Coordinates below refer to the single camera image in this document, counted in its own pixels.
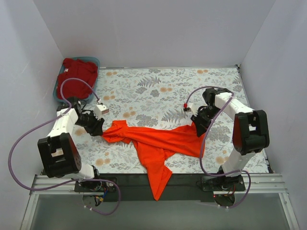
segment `white wall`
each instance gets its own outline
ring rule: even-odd
[[[307,229],[307,1],[278,0],[242,63],[250,104],[268,114],[267,155]]]
[[[104,67],[243,61],[275,0],[34,0],[61,53]]]
[[[55,116],[52,88],[63,57],[32,0],[0,0],[0,29],[0,228],[16,230],[29,191],[9,174],[9,150],[25,131]],[[13,168],[28,186],[43,168],[37,141],[49,129],[26,137],[13,155]]]

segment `patterned fabric surface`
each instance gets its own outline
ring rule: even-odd
[[[247,105],[246,96],[236,68],[226,69],[103,69],[100,70],[96,92],[109,107],[104,115],[103,130],[113,120],[127,120],[128,126],[174,129],[191,124],[191,113],[184,113],[183,103],[190,92],[204,86],[225,87]],[[189,102],[204,105],[200,90]],[[93,109],[93,99],[86,109]],[[221,113],[206,140],[202,159],[208,172],[216,173],[232,151],[233,122]],[[146,173],[140,165],[132,143],[109,144],[102,137],[91,137],[82,127],[73,131],[74,142],[84,162],[95,165],[100,173]],[[201,173],[199,159],[175,154],[165,161],[173,173]],[[268,173],[262,153],[246,165],[251,173]]]

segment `blue basket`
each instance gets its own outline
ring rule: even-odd
[[[94,90],[95,90],[95,89],[96,89],[96,86],[97,86],[97,80],[98,80],[99,68],[100,68],[100,62],[99,62],[99,60],[98,60],[97,58],[95,58],[95,57],[72,57],[72,59],[74,59],[74,60],[80,59],[80,60],[82,60],[82,61],[84,61],[84,62],[91,61],[91,62],[93,62],[93,63],[95,63],[95,64],[97,65],[98,70],[97,70],[97,78],[96,78],[95,85],[94,85]],[[65,70],[65,67],[64,67],[64,65],[62,65],[61,69],[59,70],[59,75],[60,75],[61,73],[63,73],[64,70]],[[56,84],[55,84],[54,89],[53,89],[53,97],[54,97],[54,99],[55,99],[56,101],[58,101],[58,102],[65,102],[64,100],[58,98],[58,95],[57,95],[57,86],[58,86],[58,79],[57,79]],[[91,101],[91,100],[93,99],[93,96],[94,96],[94,94],[91,93],[91,94],[90,94],[87,98],[85,98],[84,100],[86,100],[87,102],[89,102],[89,101]]]

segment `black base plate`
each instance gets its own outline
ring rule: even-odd
[[[202,185],[202,189],[204,192],[209,192],[209,191],[228,191],[228,189],[223,189],[220,185],[219,186],[215,186],[212,183],[210,183],[210,180],[214,178],[212,176],[202,176],[201,177],[201,185]],[[243,178],[240,177],[238,183],[234,184],[236,187],[236,191],[245,191],[245,185],[244,185],[244,181]]]
[[[217,204],[219,204],[220,206],[232,206],[234,205],[235,201],[236,201],[236,198],[235,198],[235,195],[215,195],[215,202]]]
[[[214,202],[213,192],[204,192],[197,186],[197,182],[200,182],[202,177],[203,174],[172,174],[159,200]],[[120,187],[122,201],[154,200],[147,174],[108,173],[101,174],[100,178],[117,182],[116,184]],[[74,191],[91,192],[91,190],[79,186],[78,183],[76,183]],[[117,200],[117,192],[109,191],[104,202],[115,202]]]

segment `wire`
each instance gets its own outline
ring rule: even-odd
[[[82,113],[82,111],[84,110],[84,108],[85,108],[86,105],[87,105],[87,101],[86,101],[85,99],[82,99],[81,101],[84,102],[84,105],[83,105],[83,107],[82,107],[82,109],[81,109],[81,113]]]
[[[224,196],[228,196],[228,195],[230,194],[230,192],[231,192],[231,188],[229,189],[228,193],[226,193],[226,194],[222,194],[222,195],[224,195]]]
[[[105,198],[105,197],[106,197],[106,194],[107,194],[108,191],[109,191],[109,190],[107,189],[107,190],[104,192],[102,198]]]
[[[92,111],[89,110],[89,109],[82,109],[82,110],[81,110],[81,113],[84,114],[84,112],[92,112]]]
[[[234,190],[231,195],[235,194],[235,191],[236,191],[236,185],[234,184]]]
[[[72,180],[65,181],[65,182],[62,182],[62,183],[60,183],[60,184],[56,184],[56,185],[49,186],[49,187],[45,187],[45,188],[31,188],[31,187],[28,187],[28,186],[24,185],[23,183],[21,183],[21,182],[18,180],[18,178],[16,177],[16,175],[15,175],[13,169],[12,169],[12,155],[13,155],[14,149],[16,148],[17,144],[18,144],[25,136],[27,136],[28,134],[30,134],[30,133],[32,133],[33,131],[35,131],[35,130],[37,130],[37,129],[39,129],[39,128],[41,128],[41,127],[43,127],[43,126],[45,126],[45,125],[47,125],[47,124],[49,124],[49,123],[51,123],[51,122],[57,120],[57,119],[59,119],[60,117],[64,116],[64,115],[71,109],[71,103],[70,103],[70,102],[64,97],[64,95],[63,95],[63,85],[64,85],[66,82],[71,81],[71,80],[81,81],[81,82],[83,82],[85,85],[87,85],[87,86],[93,91],[92,87],[91,87],[88,83],[86,83],[85,81],[83,81],[83,80],[81,80],[81,79],[79,79],[79,78],[68,78],[68,79],[66,79],[66,80],[63,81],[63,83],[61,84],[60,93],[61,93],[61,96],[62,96],[62,98],[64,99],[64,101],[69,105],[69,108],[68,108],[66,111],[64,111],[63,114],[57,116],[56,118],[53,118],[53,119],[51,119],[51,120],[49,120],[49,121],[46,121],[45,123],[42,123],[41,125],[38,125],[38,126],[32,128],[32,129],[30,129],[29,131],[25,132],[25,133],[22,134],[22,135],[15,141],[15,143],[12,145],[12,148],[11,148],[11,150],[10,150],[9,157],[8,157],[8,167],[9,167],[9,171],[10,171],[10,174],[11,174],[13,180],[14,180],[20,187],[22,187],[22,188],[24,188],[24,189],[26,189],[26,190],[30,190],[30,191],[44,191],[44,190],[48,190],[48,189],[51,189],[51,188],[59,187],[59,186],[61,186],[61,185],[64,185],[64,184],[67,184],[67,183],[70,183],[70,182],[76,182],[76,181],[79,180],[79,179],[72,179]],[[99,99],[99,97],[97,96],[97,94],[96,94],[94,91],[93,91],[93,94],[94,94],[95,97],[97,98],[97,101],[99,101],[100,99]],[[104,179],[85,179],[84,181],[108,182],[108,183],[112,183],[112,184],[116,187],[116,189],[117,189],[117,191],[118,191],[118,201],[117,201],[117,204],[116,204],[116,206],[114,207],[114,209],[113,209],[112,211],[110,211],[109,213],[101,212],[100,210],[94,209],[94,208],[92,208],[92,207],[90,207],[90,206],[84,206],[84,207],[89,208],[89,209],[92,210],[92,211],[95,211],[95,212],[97,212],[97,213],[99,213],[99,214],[101,214],[101,215],[105,215],[105,216],[106,216],[106,215],[111,215],[112,213],[114,213],[114,212],[116,211],[116,209],[119,207],[119,204],[120,204],[120,201],[121,201],[121,193],[120,193],[120,189],[119,189],[118,185],[117,185],[116,183],[114,183],[113,181],[104,180]]]
[[[102,182],[100,182],[100,186],[99,186],[99,188],[97,188],[97,189],[90,189],[92,192],[96,192],[96,191],[98,191],[99,189],[101,189],[101,187],[102,187]]]
[[[217,86],[202,86],[202,87],[199,87],[199,88],[195,89],[193,92],[190,93],[190,95],[189,95],[188,98],[187,98],[186,104],[189,102],[189,99],[190,99],[190,97],[193,95],[193,93],[195,93],[195,92],[198,91],[198,90],[206,89],[206,88],[223,89],[222,87],[217,87]],[[205,132],[205,136],[204,136],[204,138],[203,138],[203,140],[202,140],[202,143],[201,143],[201,151],[200,151],[200,158],[199,158],[199,159],[200,159],[201,170],[202,170],[207,176],[221,177],[221,176],[227,176],[227,175],[230,175],[230,174],[233,174],[233,173],[240,173],[240,172],[246,173],[246,174],[248,175],[248,179],[249,179],[249,181],[248,181],[248,188],[247,188],[247,190],[246,190],[244,196],[242,197],[242,199],[241,199],[239,202],[237,202],[236,204],[234,204],[234,205],[232,205],[232,206],[230,206],[230,207],[221,206],[221,207],[223,207],[223,208],[234,208],[234,207],[237,207],[238,205],[240,205],[240,204],[245,200],[245,198],[246,198],[246,196],[248,195],[248,192],[249,192],[249,190],[250,190],[250,186],[251,186],[251,177],[250,177],[250,174],[249,174],[247,171],[245,171],[245,170],[242,170],[242,171],[241,171],[241,170],[233,170],[233,171],[231,171],[231,172],[222,173],[222,174],[212,174],[212,173],[208,173],[208,172],[205,171],[205,169],[204,169],[204,167],[203,167],[203,165],[202,165],[202,155],[203,155],[204,150],[205,150],[205,141],[206,141],[206,138],[207,138],[207,136],[208,136],[208,133],[209,133],[209,131],[210,131],[212,125],[214,124],[214,122],[215,122],[215,120],[217,119],[217,117],[221,114],[221,112],[228,106],[228,104],[230,103],[230,101],[232,100],[232,98],[234,97],[234,95],[235,95],[235,94],[234,94],[233,92],[231,92],[231,97],[228,99],[228,101],[225,103],[225,105],[219,110],[219,112],[218,112],[218,113],[214,116],[214,118],[212,119],[212,121],[211,121],[211,123],[210,123],[210,125],[209,125],[209,127],[208,127],[208,129],[207,129],[207,131]]]
[[[100,203],[99,203],[99,201],[97,202],[97,200],[96,199],[98,199],[96,196],[94,196],[94,200],[95,200],[95,206],[97,207],[97,206],[99,206],[100,205]]]

